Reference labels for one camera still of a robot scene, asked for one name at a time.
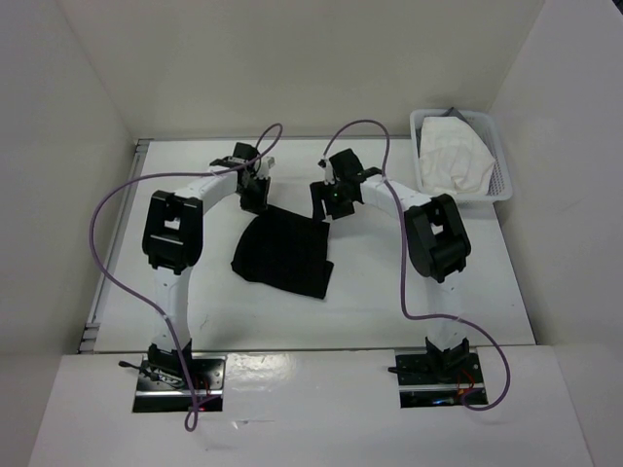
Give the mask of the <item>black skirt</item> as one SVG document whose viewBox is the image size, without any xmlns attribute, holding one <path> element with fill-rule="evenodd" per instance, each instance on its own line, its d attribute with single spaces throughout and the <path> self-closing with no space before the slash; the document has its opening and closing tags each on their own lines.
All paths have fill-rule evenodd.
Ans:
<svg viewBox="0 0 623 467">
<path fill-rule="evenodd" d="M 232 270 L 248 282 L 323 300 L 334 267 L 329 232 L 326 222 L 270 205 L 240 236 Z"/>
</svg>

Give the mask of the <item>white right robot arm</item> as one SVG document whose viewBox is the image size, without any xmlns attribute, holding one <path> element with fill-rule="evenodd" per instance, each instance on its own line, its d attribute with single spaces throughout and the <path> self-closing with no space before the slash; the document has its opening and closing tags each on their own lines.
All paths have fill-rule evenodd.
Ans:
<svg viewBox="0 0 623 467">
<path fill-rule="evenodd" d="M 318 165 L 324 179 L 311 183 L 315 221 L 352 215 L 357 202 L 376 207 L 398 221 L 401 311 L 411 321 L 441 322 L 427 327 L 426 370 L 438 382 L 451 380 L 468 358 L 469 341 L 457 328 L 459 318 L 447 311 L 459 307 L 455 279 L 471 253 L 454 199 L 424 195 L 386 178 L 378 167 L 365 168 L 351 149 L 323 157 Z M 415 315 L 407 310 L 408 265 L 425 279 L 427 314 Z"/>
</svg>

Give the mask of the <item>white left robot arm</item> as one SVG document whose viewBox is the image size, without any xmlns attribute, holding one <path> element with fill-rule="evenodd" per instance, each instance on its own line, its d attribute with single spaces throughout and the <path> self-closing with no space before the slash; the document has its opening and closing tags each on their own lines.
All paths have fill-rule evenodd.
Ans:
<svg viewBox="0 0 623 467">
<path fill-rule="evenodd" d="M 248 144 L 216 159 L 204 176 L 173 192 L 155 191 L 150 199 L 142 250 L 155 271 L 155 303 L 164 314 L 148 348 L 151 368 L 175 389 L 193 379 L 192 338 L 188 324 L 190 278 L 203 249 L 203 217 L 222 199 L 237 194 L 241 209 L 259 214 L 268 207 L 272 157 Z"/>
</svg>

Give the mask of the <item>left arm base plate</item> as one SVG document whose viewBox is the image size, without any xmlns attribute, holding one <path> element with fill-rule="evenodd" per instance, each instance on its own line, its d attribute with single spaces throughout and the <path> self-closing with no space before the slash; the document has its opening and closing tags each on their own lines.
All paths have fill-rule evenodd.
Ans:
<svg viewBox="0 0 623 467">
<path fill-rule="evenodd" d="M 190 389 L 183 376 L 172 376 L 151 367 L 146 358 L 139 364 L 120 360 L 118 366 L 137 371 L 134 413 L 184 413 L 192 408 Z M 223 410 L 225 370 L 224 356 L 199 356 L 191 362 L 192 386 L 201 413 L 220 413 Z"/>
</svg>

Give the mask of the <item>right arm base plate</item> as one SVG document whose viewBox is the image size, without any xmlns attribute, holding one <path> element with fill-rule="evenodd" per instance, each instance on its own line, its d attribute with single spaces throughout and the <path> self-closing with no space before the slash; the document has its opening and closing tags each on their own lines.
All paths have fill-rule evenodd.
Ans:
<svg viewBox="0 0 623 467">
<path fill-rule="evenodd" d="M 442 376 L 433 373 L 422 351 L 396 353 L 387 371 L 396 376 L 401 409 L 461 406 L 462 398 L 471 406 L 489 404 L 480 360 L 473 351 Z"/>
</svg>

